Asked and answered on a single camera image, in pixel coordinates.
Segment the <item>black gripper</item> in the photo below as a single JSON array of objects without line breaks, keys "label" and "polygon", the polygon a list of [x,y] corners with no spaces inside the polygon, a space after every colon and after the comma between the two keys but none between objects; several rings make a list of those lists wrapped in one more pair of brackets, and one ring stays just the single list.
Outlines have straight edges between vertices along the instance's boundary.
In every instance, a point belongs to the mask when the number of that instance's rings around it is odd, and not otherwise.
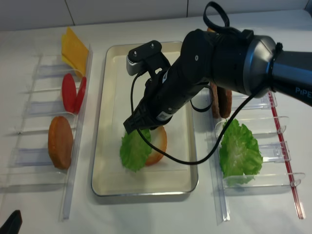
[{"label": "black gripper", "polygon": [[151,127],[150,130],[155,130],[163,127],[181,107],[207,86],[208,81],[205,80],[192,83],[183,75],[179,66],[172,65],[160,79],[156,91],[124,121],[126,133],[130,134],[137,128],[142,130]]}]

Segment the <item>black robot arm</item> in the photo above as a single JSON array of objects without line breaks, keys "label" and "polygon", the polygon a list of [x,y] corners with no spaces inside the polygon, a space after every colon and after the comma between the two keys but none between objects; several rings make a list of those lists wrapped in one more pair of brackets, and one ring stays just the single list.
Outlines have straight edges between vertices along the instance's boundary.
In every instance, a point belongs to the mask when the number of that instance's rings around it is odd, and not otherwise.
[{"label": "black robot arm", "polygon": [[312,103],[311,53],[284,51],[271,37],[252,30],[244,30],[242,37],[191,31],[174,63],[161,49],[153,40],[127,56],[128,74],[150,74],[143,98],[124,121],[127,133],[167,124],[207,83],[256,98],[272,90]]}]

